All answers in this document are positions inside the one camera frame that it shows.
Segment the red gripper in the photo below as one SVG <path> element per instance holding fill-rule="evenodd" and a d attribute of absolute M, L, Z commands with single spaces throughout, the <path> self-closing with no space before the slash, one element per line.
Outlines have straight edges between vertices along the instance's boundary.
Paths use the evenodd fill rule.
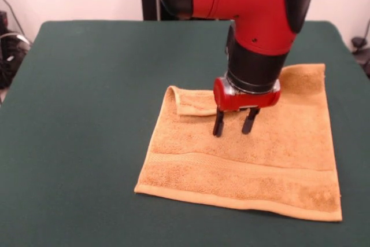
<path fill-rule="evenodd" d="M 242 127 L 243 134 L 249 134 L 260 108 L 274 106 L 280 98 L 280 81 L 277 80 L 273 89 L 263 94 L 241 92 L 231 86 L 227 78 L 216 78 L 213 85 L 214 100 L 218 110 L 213 128 L 213 135 L 221 137 L 224 127 L 224 112 L 238 111 L 250 108 L 248 116 Z"/>

